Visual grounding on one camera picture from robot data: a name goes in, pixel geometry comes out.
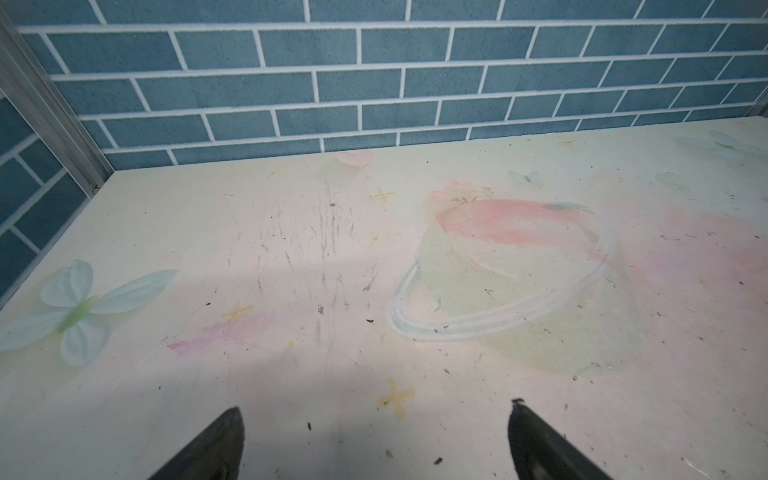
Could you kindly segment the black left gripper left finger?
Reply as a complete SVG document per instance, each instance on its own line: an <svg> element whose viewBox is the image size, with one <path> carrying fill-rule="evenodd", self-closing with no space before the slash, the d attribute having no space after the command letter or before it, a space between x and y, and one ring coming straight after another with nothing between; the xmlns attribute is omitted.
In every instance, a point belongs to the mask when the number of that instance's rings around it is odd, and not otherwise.
<svg viewBox="0 0 768 480"><path fill-rule="evenodd" d="M237 479L245 443L241 411L232 407L209 424L150 480Z"/></svg>

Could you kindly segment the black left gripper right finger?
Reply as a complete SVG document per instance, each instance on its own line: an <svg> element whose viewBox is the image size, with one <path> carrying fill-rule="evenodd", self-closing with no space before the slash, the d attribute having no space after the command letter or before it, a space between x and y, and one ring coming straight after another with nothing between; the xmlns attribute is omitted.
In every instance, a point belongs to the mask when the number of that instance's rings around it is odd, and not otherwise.
<svg viewBox="0 0 768 480"><path fill-rule="evenodd" d="M519 479L611 479L521 398L512 400L507 438Z"/></svg>

